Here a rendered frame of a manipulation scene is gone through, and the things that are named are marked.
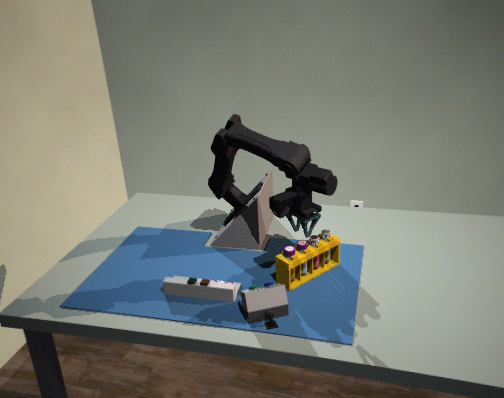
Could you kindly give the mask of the grey key desk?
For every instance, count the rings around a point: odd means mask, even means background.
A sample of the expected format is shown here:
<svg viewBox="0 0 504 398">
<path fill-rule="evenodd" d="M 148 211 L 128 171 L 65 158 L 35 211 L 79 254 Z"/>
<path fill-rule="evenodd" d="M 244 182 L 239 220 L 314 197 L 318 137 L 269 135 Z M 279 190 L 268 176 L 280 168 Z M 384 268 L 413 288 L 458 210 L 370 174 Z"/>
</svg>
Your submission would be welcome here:
<svg viewBox="0 0 504 398">
<path fill-rule="evenodd" d="M 276 321 L 273 321 L 273 319 L 289 315 L 284 284 L 273 284 L 271 282 L 264 284 L 263 287 L 250 286 L 248 290 L 240 291 L 240 293 L 241 306 L 249 324 L 270 318 L 269 322 L 265 322 L 267 329 L 278 328 Z"/>
</svg>

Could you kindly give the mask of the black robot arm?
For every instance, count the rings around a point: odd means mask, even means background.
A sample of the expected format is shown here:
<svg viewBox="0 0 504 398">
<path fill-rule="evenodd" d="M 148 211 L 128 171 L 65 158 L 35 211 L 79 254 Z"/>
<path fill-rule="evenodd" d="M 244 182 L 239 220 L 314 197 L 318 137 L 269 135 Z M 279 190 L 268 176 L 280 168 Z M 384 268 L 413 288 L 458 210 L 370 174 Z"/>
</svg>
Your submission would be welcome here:
<svg viewBox="0 0 504 398">
<path fill-rule="evenodd" d="M 228 129 L 227 129 L 228 128 Z M 256 195 L 263 183 L 260 182 L 248 195 L 233 183 L 232 166 L 237 150 L 243 149 L 262 157 L 285 172 L 292 179 L 292 187 L 285 192 L 269 197 L 269 208 L 281 219 L 293 208 L 299 212 L 310 208 L 310 192 L 331 196 L 337 188 L 337 177 L 331 170 L 312 164 L 309 148 L 304 144 L 280 141 L 257 133 L 241 123 L 241 118 L 233 114 L 225 129 L 221 128 L 214 137 L 211 151 L 215 155 L 214 169 L 208 179 L 208 186 L 217 197 L 223 198 L 234 210 L 227 216 L 226 226 L 234 216 Z M 227 160 L 227 161 L 226 161 Z M 294 180 L 293 180 L 294 179 Z M 309 184 L 308 184 L 309 183 Z M 309 185 L 309 186 L 308 186 Z M 303 193 L 296 193 L 292 188 Z"/>
</svg>

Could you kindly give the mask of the blue flat mat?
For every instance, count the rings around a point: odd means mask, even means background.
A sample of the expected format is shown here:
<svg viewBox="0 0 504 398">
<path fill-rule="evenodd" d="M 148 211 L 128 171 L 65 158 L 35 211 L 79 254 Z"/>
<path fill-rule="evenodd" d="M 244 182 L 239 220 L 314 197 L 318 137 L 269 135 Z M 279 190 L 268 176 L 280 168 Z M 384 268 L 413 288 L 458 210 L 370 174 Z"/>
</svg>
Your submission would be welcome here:
<svg viewBox="0 0 504 398">
<path fill-rule="evenodd" d="M 270 238 L 265 251 L 204 246 L 212 232 L 137 227 L 59 306 L 203 324 L 352 345 L 364 245 L 341 244 L 340 264 L 288 291 L 289 315 L 249 324 L 241 290 L 276 283 L 275 256 L 295 239 Z M 162 280 L 183 276 L 241 283 L 234 302 L 167 295 Z"/>
</svg>

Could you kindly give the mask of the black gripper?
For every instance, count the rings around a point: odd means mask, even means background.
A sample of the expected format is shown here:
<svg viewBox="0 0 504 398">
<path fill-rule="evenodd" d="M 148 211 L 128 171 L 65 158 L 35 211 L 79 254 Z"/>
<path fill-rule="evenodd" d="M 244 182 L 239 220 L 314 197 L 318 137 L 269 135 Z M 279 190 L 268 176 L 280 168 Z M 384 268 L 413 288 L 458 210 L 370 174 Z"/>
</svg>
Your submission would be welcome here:
<svg viewBox="0 0 504 398">
<path fill-rule="evenodd" d="M 305 211 L 302 211 L 302 212 L 299 212 L 299 211 L 291 208 L 288 211 L 288 213 L 285 215 L 287 217 L 287 219 L 289 220 L 289 222 L 291 223 L 295 232 L 299 231 L 300 224 L 302 225 L 302 228 L 303 228 L 303 231 L 304 231 L 306 238 L 310 237 L 314 226 L 316 225 L 316 223 L 318 222 L 318 220 L 321 217 L 321 214 L 318 212 L 322 211 L 322 206 L 312 202 L 312 191 L 311 190 L 305 191 L 305 193 L 308 193 L 308 192 L 310 192 L 310 208 Z M 316 212 L 316 213 L 314 213 L 314 212 Z M 295 225 L 293 218 L 292 218 L 292 215 L 297 217 L 297 225 Z M 311 226 L 308 231 L 307 224 L 309 221 L 312 221 L 312 223 L 311 223 Z"/>
</svg>

